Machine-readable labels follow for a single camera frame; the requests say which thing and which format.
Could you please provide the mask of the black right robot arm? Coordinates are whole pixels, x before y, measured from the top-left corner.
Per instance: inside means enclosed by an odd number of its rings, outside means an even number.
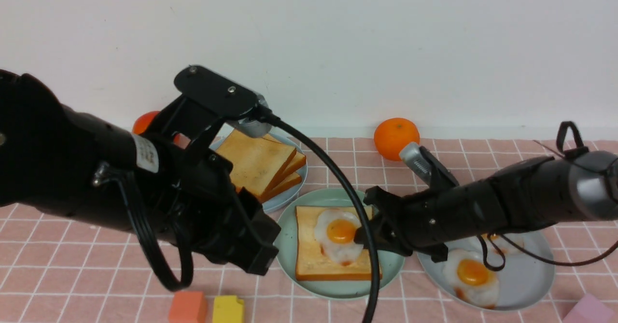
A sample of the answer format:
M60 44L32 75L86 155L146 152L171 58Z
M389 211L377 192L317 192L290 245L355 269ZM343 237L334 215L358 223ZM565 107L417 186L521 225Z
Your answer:
M364 203L378 210L368 227L378 250L442 262L451 241L617 219L617 156L610 152L537 156L462 186L431 152L420 151L431 165L428 189L407 196L380 187L365 193Z

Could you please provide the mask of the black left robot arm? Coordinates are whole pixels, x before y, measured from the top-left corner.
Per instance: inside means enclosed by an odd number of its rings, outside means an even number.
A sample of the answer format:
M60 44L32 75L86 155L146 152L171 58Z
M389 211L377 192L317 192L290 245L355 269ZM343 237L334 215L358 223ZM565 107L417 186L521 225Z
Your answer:
M281 228L262 203L296 155L269 139L276 126L338 178L377 270L368 213L316 143L272 114L263 96L206 67L188 66L173 83L180 96L135 134L60 103L31 74L2 70L1 205L132 233L170 291L192 283L194 254L263 276Z

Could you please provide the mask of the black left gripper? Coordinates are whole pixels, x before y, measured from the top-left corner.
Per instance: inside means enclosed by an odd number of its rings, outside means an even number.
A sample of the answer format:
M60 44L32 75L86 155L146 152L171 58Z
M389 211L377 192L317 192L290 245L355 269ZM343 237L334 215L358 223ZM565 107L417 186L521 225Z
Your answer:
M247 189L236 190L232 163L211 149L227 120L241 120L257 108L256 93L200 65L181 70L174 85L180 96L143 134L132 135L137 165L190 197L179 207L169 204L182 227L177 245L187 235L189 249L211 262L265 276L279 253L273 243L281 227ZM191 140L185 149L173 143L176 133Z

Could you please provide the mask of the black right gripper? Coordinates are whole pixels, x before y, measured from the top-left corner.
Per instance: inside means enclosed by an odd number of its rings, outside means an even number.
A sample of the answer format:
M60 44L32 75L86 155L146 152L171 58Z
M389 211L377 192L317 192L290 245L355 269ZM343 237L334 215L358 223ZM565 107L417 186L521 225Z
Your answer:
M370 234L378 251L404 257L417 251L442 262L446 242L483 233L481 211L463 187L397 196L375 186L366 190L363 202L375 209L368 226L355 231L354 242L365 250Z

